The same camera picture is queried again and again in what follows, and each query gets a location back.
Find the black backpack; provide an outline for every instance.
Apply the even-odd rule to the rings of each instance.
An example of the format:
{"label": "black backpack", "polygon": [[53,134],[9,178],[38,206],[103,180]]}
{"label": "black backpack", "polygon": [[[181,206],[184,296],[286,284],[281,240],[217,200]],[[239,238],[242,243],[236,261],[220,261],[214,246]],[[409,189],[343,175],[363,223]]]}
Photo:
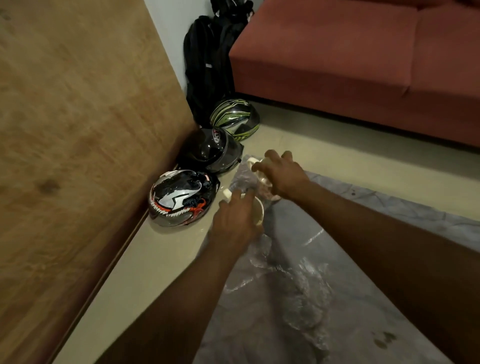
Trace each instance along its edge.
{"label": "black backpack", "polygon": [[[211,1],[213,6],[226,0]],[[183,41],[187,101],[193,118],[203,127],[210,126],[216,104],[235,92],[228,53],[248,22],[247,11],[252,11],[250,0],[241,7],[228,8],[224,15],[217,9],[219,16],[213,19],[200,16]]]}

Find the white cup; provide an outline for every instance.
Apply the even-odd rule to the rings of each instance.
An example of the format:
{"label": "white cup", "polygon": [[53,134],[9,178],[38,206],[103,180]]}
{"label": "white cup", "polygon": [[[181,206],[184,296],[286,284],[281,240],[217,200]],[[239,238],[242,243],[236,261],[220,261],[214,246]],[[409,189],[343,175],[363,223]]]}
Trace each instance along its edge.
{"label": "white cup", "polygon": [[[230,199],[232,198],[232,192],[229,189],[225,189],[223,191],[223,196],[225,196],[225,198],[228,201],[230,201]],[[253,223],[256,226],[260,226],[263,223],[264,214],[265,214],[264,205],[262,204],[262,202],[258,197],[255,197],[253,201],[252,218],[253,218]]]}
{"label": "white cup", "polygon": [[[252,170],[252,167],[255,163],[265,163],[265,164],[271,164],[272,161],[270,158],[264,158],[262,160],[258,160],[257,158],[248,158],[247,160],[247,166],[250,170]],[[257,193],[259,196],[270,200],[270,201],[278,201],[281,199],[280,196],[273,194],[272,193],[272,183],[270,180],[265,176],[263,172],[260,172],[259,170],[257,172],[253,172],[255,177],[258,179],[258,184],[257,184]]]}

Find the wood grain surface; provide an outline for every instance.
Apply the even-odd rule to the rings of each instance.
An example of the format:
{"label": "wood grain surface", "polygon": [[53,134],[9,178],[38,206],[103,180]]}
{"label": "wood grain surface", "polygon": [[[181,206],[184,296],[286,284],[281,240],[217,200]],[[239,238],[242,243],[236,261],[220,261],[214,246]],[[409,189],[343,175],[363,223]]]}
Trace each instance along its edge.
{"label": "wood grain surface", "polygon": [[0,363],[51,360],[194,128],[142,0],[0,0]]}

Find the red sofa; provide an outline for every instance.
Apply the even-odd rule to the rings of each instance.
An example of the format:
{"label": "red sofa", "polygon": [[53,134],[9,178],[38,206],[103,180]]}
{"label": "red sofa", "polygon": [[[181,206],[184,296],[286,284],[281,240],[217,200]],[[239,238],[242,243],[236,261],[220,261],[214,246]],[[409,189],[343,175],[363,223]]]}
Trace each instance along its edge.
{"label": "red sofa", "polygon": [[480,8],[265,0],[229,57],[237,92],[480,146]]}

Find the tiled floor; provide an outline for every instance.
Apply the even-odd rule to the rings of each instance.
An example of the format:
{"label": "tiled floor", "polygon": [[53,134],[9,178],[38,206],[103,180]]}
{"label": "tiled floor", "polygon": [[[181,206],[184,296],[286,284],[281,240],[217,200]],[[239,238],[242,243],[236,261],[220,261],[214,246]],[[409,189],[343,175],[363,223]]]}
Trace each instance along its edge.
{"label": "tiled floor", "polygon": [[[480,220],[480,151],[255,105],[263,124],[244,141],[245,154],[291,150],[306,170]],[[221,177],[222,188],[234,172]],[[183,228],[162,229],[147,219],[55,364],[93,363],[192,261],[216,209],[217,203]]]}

